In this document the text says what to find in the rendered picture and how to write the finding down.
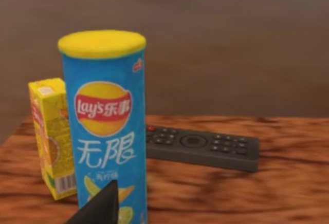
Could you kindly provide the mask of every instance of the yellow box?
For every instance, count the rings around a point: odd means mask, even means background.
[[[42,178],[59,200],[76,193],[65,83],[55,78],[28,86]]]

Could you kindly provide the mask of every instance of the lay's potato chip tube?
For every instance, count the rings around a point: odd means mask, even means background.
[[[58,42],[79,207],[117,180],[121,224],[147,223],[145,45],[140,34],[116,30],[77,32]]]

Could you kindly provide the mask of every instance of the remote control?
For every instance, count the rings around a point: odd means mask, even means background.
[[[147,125],[147,157],[256,172],[259,139]]]

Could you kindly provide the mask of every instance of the lay's logo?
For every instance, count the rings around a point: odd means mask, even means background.
[[[91,82],[77,91],[75,110],[79,123],[89,133],[98,137],[111,136],[127,123],[132,96],[117,84]]]

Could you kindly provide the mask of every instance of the wooden table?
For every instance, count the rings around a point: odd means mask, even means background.
[[[149,116],[155,125],[261,138],[257,173],[148,159],[150,224],[328,223],[329,119]],[[53,201],[31,119],[0,149],[0,223],[64,223],[76,197]]]

